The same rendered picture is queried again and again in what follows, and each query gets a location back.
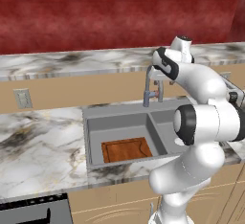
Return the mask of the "grey dishwasher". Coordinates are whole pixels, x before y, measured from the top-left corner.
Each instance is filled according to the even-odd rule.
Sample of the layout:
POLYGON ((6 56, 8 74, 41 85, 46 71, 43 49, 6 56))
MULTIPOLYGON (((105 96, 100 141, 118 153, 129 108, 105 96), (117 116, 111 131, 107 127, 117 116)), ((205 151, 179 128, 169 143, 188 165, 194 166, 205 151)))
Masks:
POLYGON ((0 224, 16 224, 44 218, 51 210, 50 224, 73 224, 66 193, 0 204, 0 224))

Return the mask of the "brown wooden cutting board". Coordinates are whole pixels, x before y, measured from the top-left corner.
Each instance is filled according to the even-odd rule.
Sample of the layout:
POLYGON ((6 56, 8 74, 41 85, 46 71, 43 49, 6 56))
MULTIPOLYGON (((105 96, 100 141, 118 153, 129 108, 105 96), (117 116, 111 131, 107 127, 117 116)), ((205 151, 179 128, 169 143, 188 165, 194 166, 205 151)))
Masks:
POLYGON ((102 142, 101 151, 104 163, 115 163, 152 156, 145 137, 102 142))

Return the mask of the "grey sink faucet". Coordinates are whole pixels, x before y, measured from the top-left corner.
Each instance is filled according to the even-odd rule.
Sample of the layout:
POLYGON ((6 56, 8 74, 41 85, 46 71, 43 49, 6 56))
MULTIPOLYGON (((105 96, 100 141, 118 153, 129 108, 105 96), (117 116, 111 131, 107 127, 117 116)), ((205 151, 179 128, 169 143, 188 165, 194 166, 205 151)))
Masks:
POLYGON ((144 102, 143 107, 149 107, 149 100, 151 98, 157 98, 158 102, 163 101, 164 95, 164 84, 162 80, 153 80, 149 78, 149 71, 153 65, 147 67, 146 75, 145 75, 145 90, 144 90, 144 102), (150 81, 153 80, 154 84, 158 86, 156 91, 149 90, 150 81))

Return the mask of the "grey double sink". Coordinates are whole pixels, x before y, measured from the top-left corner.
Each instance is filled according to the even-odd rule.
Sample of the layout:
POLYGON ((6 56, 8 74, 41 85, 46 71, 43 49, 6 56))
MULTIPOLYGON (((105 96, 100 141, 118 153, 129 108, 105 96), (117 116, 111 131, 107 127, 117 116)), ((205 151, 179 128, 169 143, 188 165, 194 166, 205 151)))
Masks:
POLYGON ((152 101, 149 107, 143 103, 130 103, 84 108, 83 131, 88 168, 105 168, 116 165, 179 156, 186 146, 175 144, 173 129, 175 110, 191 104, 186 97, 180 99, 152 101), (144 137, 152 153, 151 157, 115 163, 104 163, 101 144, 117 140, 144 137))

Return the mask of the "tan cupboard door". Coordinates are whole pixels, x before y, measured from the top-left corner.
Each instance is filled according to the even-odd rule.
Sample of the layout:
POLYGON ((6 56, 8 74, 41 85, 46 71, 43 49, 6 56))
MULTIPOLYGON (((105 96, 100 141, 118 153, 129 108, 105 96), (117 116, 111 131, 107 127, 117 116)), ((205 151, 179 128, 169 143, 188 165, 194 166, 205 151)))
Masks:
POLYGON ((158 207, 153 197, 123 204, 72 213, 74 224, 147 224, 150 214, 158 207))
POLYGON ((245 224, 245 164, 226 165, 189 201, 194 224, 245 224))

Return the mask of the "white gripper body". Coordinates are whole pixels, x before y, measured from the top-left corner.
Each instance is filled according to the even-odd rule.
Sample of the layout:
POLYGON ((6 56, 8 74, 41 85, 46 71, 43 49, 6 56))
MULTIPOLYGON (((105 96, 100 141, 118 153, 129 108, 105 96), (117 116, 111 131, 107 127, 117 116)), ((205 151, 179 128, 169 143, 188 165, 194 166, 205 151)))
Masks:
POLYGON ((168 73, 156 69, 154 66, 149 71, 149 78, 153 80, 170 80, 168 73))

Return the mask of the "tan cupboard front panel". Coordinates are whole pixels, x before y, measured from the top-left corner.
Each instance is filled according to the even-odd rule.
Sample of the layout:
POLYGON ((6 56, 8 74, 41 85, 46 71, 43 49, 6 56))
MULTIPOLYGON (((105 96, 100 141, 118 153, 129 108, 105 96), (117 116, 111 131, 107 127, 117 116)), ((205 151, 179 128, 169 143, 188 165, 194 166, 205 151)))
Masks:
POLYGON ((118 185, 70 191, 68 193, 72 213, 94 210, 117 204, 157 197, 148 180, 134 181, 118 185))

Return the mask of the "white toaster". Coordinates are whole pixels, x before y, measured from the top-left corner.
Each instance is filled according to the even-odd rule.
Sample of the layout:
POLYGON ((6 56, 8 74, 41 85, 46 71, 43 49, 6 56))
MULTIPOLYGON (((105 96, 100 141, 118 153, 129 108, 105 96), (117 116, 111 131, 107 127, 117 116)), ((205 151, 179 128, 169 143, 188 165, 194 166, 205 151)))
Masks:
POLYGON ((230 103, 235 103, 238 107, 242 106, 245 100, 245 93, 237 87, 235 84, 230 82, 226 77, 222 77, 223 81, 227 86, 227 100, 230 103))

